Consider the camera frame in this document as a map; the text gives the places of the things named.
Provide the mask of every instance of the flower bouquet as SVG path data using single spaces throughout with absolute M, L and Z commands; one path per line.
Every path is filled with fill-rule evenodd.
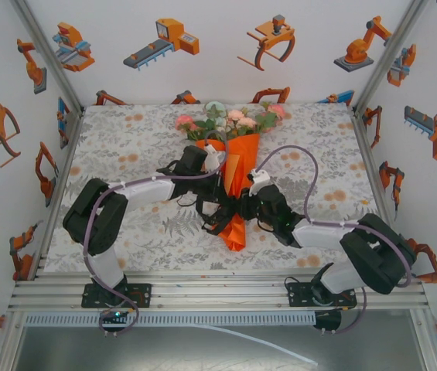
M 204 137 L 208 131 L 222 131 L 227 136 L 228 158 L 222 169 L 225 190 L 229 196 L 239 197 L 241 190 L 251 186 L 248 174 L 256 166 L 259 138 L 281 124 L 285 111 L 280 104 L 262 104 L 265 112 L 255 118 L 248 117 L 248 109 L 227 111 L 220 102 L 210 102 L 204 106 L 207 119 L 195 121 L 189 115 L 179 116 L 176 129 L 187 134 L 187 138 L 196 141 L 204 148 Z M 225 144 L 219 135 L 212 134 L 208 139 L 217 151 L 224 151 Z M 219 234 L 232 251 L 245 248 L 246 234 L 244 221 L 235 214 L 230 223 Z

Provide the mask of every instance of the orange wrapping paper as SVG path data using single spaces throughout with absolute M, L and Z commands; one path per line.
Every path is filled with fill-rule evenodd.
M 213 139 L 208 140 L 217 151 L 225 151 L 225 144 L 221 141 L 215 141 Z M 204 141 L 197 141 L 196 145 L 199 148 L 204 148 Z M 235 172 L 227 173 L 228 160 L 224 165 L 223 173 L 225 174 L 224 182 L 227 184 L 230 182 L 229 196 L 239 197 L 241 190 L 251 186 L 251 182 L 248 179 L 248 174 L 256 166 L 256 157 L 258 155 L 259 147 L 259 134 L 244 135 L 234 138 L 228 142 L 229 155 L 236 155 L 237 158 L 234 162 L 237 162 Z M 245 222 L 235 214 L 230 223 L 225 229 L 218 235 L 224 239 L 225 244 L 232 251 L 241 251 L 246 246 L 246 227 Z

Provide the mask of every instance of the white cable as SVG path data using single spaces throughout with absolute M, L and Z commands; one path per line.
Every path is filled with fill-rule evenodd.
M 271 348 L 273 348 L 273 349 L 277 349 L 277 350 L 279 350 L 280 352 L 284 352 L 285 354 L 288 354 L 289 356 L 292 356 L 292 357 L 294 357 L 294 358 L 297 358 L 297 359 L 299 359 L 299 360 L 301 360 L 301 361 L 303 361 L 303 362 L 310 363 L 310 364 L 312 364 L 312 365 L 314 365 L 314 366 L 318 366 L 318 362 L 313 361 L 312 359 L 309 359 L 309 358 L 303 357 L 303 356 L 301 356 L 301 355 L 299 355 L 299 354 L 297 354 L 297 353 L 291 352 L 290 350 L 287 350 L 287 349 L 285 349 L 285 348 L 282 348 L 281 346 L 278 346 L 278 345 L 273 344 L 273 343 L 271 343 L 271 342 L 267 342 L 267 341 L 265 341 L 265 340 L 261 340 L 261 339 L 258 339 L 258 338 L 253 338 L 252 336 L 245 335 L 245 334 L 241 334 L 240 332 L 235 332 L 235 331 L 232 331 L 232 330 L 229 330 L 229 329 L 226 329 L 226 328 L 214 327 L 214 326 L 207 326 L 207 325 L 190 325 L 190 327 L 204 328 L 204 329 L 206 329 L 206 330 L 213 330 L 213 331 L 218 331 L 218 332 L 225 332 L 226 334 L 229 334 L 229 335 L 238 336 L 238 337 L 240 337 L 240 338 L 244 338 L 244 339 L 247 339 L 247 340 L 251 340 L 252 342 L 257 342 L 257 343 L 259 343 L 259 344 L 269 346 L 269 347 L 271 347 Z

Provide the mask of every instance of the floral tablecloth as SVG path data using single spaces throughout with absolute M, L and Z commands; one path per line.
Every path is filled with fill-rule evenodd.
M 228 105 L 241 109 L 243 104 Z M 264 111 L 247 104 L 250 115 Z M 174 128 L 181 114 L 204 117 L 203 106 L 142 105 L 89 107 L 70 168 L 67 187 L 56 221 L 46 272 L 85 271 L 81 245 L 62 228 L 62 220 L 87 180 L 107 182 L 141 179 L 179 159 L 187 141 Z M 376 204 L 345 104 L 286 104 L 282 126 L 263 134 L 258 163 L 281 145 L 309 149 L 319 162 L 319 180 L 309 211 L 318 220 L 357 219 L 376 212 Z M 314 166 L 307 155 L 285 150 L 264 167 L 283 191 L 289 205 L 302 212 L 302 202 Z M 192 203 L 184 196 L 180 204 Z M 275 269 L 319 267 L 345 259 L 343 253 L 281 245 L 274 236 L 248 222 L 247 245 L 228 250 L 221 238 L 201 230 L 193 207 L 176 201 L 155 203 L 128 213 L 115 243 L 119 264 L 127 271 Z

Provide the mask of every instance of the pink rose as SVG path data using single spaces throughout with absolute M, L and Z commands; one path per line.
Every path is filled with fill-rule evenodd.
M 196 130 L 197 125 L 194 124 L 194 120 L 188 114 L 181 114 L 177 117 L 177 121 L 175 123 L 175 129 L 180 131 L 188 130 Z
M 228 113 L 228 116 L 227 116 L 229 121 L 239 121 L 243 117 L 244 117 L 244 114 L 239 110 L 232 110 Z
M 279 118 L 285 117 L 285 110 L 283 109 L 281 104 L 270 104 L 266 110 L 268 112 L 273 112 Z
M 243 117 L 239 119 L 239 121 L 237 122 L 237 126 L 238 127 L 247 126 L 248 128 L 252 129 L 256 126 L 256 121 L 254 121 L 250 117 Z

